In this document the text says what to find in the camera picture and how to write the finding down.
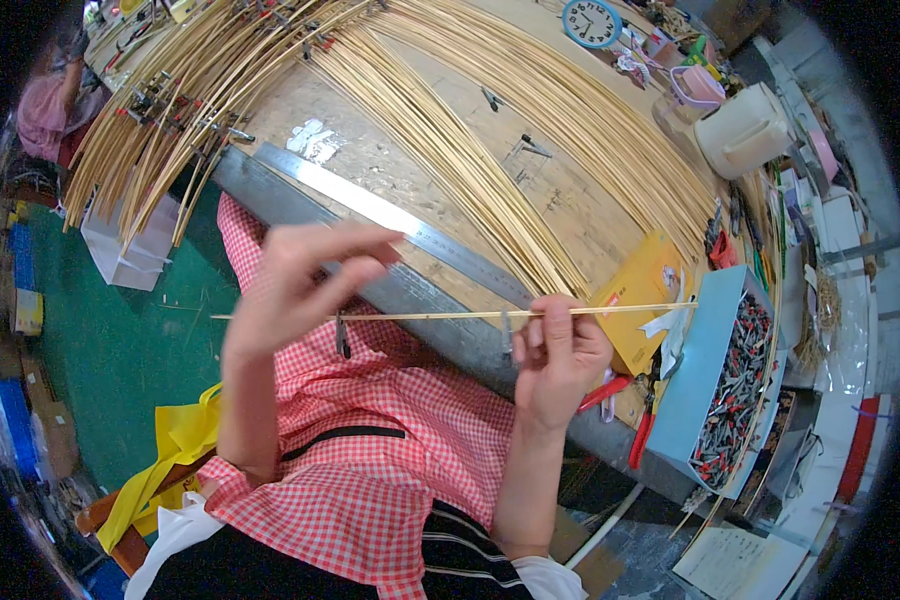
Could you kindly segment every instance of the yellow bag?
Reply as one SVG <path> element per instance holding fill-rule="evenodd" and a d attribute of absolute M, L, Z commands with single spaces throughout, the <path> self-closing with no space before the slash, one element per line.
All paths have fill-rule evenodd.
<path fill-rule="evenodd" d="M 197 478 L 191 477 L 154 496 L 174 465 L 191 465 L 216 447 L 222 386 L 217 383 L 204 391 L 196 404 L 156 407 L 156 462 L 130 477 L 120 489 L 109 518 L 96 532 L 96 539 L 107 553 L 131 525 L 141 536 L 154 533 L 158 506 L 179 509 L 185 491 L 200 490 Z"/>

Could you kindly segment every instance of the white sleeve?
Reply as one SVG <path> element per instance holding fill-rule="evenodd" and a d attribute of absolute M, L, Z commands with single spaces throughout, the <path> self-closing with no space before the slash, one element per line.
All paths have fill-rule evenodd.
<path fill-rule="evenodd" d="M 512 561 L 533 600 L 586 600 L 580 575 L 552 558 L 525 556 Z"/>
<path fill-rule="evenodd" d="M 206 499 L 195 491 L 183 492 L 180 510 L 156 510 L 157 531 L 153 547 L 146 553 L 143 566 L 137 569 L 123 592 L 123 600 L 143 600 L 164 562 L 181 550 L 199 544 L 224 526 L 223 522 L 204 511 Z"/>

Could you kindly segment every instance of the metal ruler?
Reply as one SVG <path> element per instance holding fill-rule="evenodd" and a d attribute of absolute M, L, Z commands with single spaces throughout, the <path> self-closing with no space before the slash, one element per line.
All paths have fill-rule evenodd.
<path fill-rule="evenodd" d="M 312 187 L 349 210 L 359 212 L 377 225 L 403 232 L 410 244 L 431 257 L 441 260 L 519 308 L 530 308 L 534 297 L 512 273 L 384 198 L 270 142 L 265 142 L 253 158 L 304 186 Z"/>

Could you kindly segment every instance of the white pipe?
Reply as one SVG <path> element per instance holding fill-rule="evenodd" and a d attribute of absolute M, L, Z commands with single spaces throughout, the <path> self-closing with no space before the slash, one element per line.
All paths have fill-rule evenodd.
<path fill-rule="evenodd" d="M 574 569 L 580 562 L 587 558 L 587 555 L 590 553 L 590 550 L 593 550 L 598 544 L 600 544 L 601 540 L 607 536 L 608 533 L 613 529 L 613 526 L 620 521 L 620 518 L 624 516 L 624 513 L 634 504 L 634 501 L 640 493 L 643 492 L 643 484 L 638 483 L 633 486 L 633 489 L 630 490 L 630 493 L 626 495 L 624 501 L 620 503 L 620 506 L 617 507 L 617 510 L 613 510 L 613 514 L 610 515 L 610 518 L 606 520 L 605 523 L 600 525 L 600 529 L 597 530 L 597 533 L 593 534 L 582 548 L 576 550 L 576 554 L 570 557 L 567 560 L 564 567 L 567 569 Z"/>

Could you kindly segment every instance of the clear plastic bag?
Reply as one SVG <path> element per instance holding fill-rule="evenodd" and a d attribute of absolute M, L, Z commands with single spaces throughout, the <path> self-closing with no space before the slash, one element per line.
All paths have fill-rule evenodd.
<path fill-rule="evenodd" d="M 812 290 L 808 287 L 808 291 L 816 296 L 814 330 L 823 350 L 816 389 L 859 396 L 867 381 L 871 342 L 867 293 L 870 283 L 866 275 L 852 274 L 854 267 L 843 261 L 817 268 L 816 285 Z"/>

